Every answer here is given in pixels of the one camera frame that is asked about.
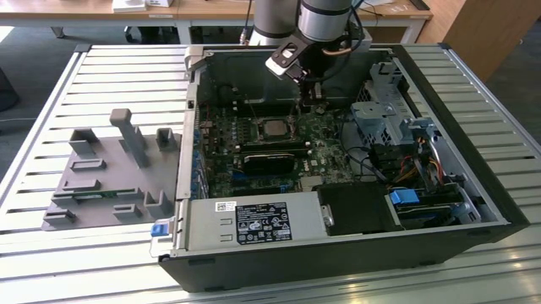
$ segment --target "robotic arm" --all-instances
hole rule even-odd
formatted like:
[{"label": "robotic arm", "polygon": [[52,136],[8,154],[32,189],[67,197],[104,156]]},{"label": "robotic arm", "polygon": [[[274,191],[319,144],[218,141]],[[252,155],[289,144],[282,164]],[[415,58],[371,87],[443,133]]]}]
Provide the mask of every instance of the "robotic arm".
[{"label": "robotic arm", "polygon": [[[351,16],[361,33],[354,46]],[[298,84],[303,105],[321,103],[321,83],[345,67],[349,54],[365,38],[351,0],[258,0],[254,23],[250,45],[279,44],[266,62],[269,70]],[[337,65],[339,56],[345,58]]]}]

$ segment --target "motherboard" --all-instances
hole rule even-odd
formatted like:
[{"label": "motherboard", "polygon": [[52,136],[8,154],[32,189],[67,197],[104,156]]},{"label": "motherboard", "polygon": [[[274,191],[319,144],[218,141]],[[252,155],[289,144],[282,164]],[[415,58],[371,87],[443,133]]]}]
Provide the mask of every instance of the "motherboard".
[{"label": "motherboard", "polygon": [[353,181],[339,142],[342,110],[319,108],[285,116],[262,112],[251,108],[251,115],[239,115],[235,107],[200,109],[208,197],[303,192]]}]

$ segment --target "green circuit board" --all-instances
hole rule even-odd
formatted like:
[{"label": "green circuit board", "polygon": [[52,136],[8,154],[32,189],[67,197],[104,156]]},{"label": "green circuit board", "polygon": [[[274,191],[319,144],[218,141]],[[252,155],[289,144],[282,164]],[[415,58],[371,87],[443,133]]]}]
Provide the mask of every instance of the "green circuit board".
[{"label": "green circuit board", "polygon": [[[302,192],[306,191],[306,185],[302,185],[302,181],[306,181],[303,177],[321,177],[322,184],[353,181],[354,173],[337,136],[339,120],[335,115],[337,111],[329,111],[322,114],[303,113],[294,117],[258,117],[255,119],[238,118],[235,113],[227,109],[211,110],[208,114],[203,110],[200,117],[203,118],[203,153],[208,196],[226,198],[270,194],[277,190],[279,193]],[[286,138],[264,138],[266,130],[260,129],[262,121],[271,120],[291,123]],[[235,152],[238,143],[251,145],[295,140],[310,143],[310,152],[306,157],[295,158],[293,171],[287,174],[256,177],[243,174],[243,156]]]}]

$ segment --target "circuit board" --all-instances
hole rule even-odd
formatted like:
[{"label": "circuit board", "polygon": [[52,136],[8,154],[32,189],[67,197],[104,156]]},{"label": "circuit board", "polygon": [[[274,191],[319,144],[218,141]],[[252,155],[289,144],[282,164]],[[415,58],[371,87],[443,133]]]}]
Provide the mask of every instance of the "circuit board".
[{"label": "circuit board", "polygon": [[[200,126],[208,197],[294,193],[311,191],[318,184],[350,182],[354,173],[339,143],[337,110],[289,116],[236,117],[227,108],[203,109]],[[258,153],[239,152],[262,144],[303,146],[306,154],[291,156],[286,172],[246,174],[246,161]],[[266,157],[278,151],[259,153]]]}]

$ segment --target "wooden cabinet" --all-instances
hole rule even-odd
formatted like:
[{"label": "wooden cabinet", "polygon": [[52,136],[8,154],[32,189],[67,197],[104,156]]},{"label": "wooden cabinet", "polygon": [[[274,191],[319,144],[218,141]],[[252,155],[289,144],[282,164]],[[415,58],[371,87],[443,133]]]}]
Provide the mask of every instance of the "wooden cabinet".
[{"label": "wooden cabinet", "polygon": [[541,15],[541,0],[425,0],[418,43],[446,42],[486,81]]}]

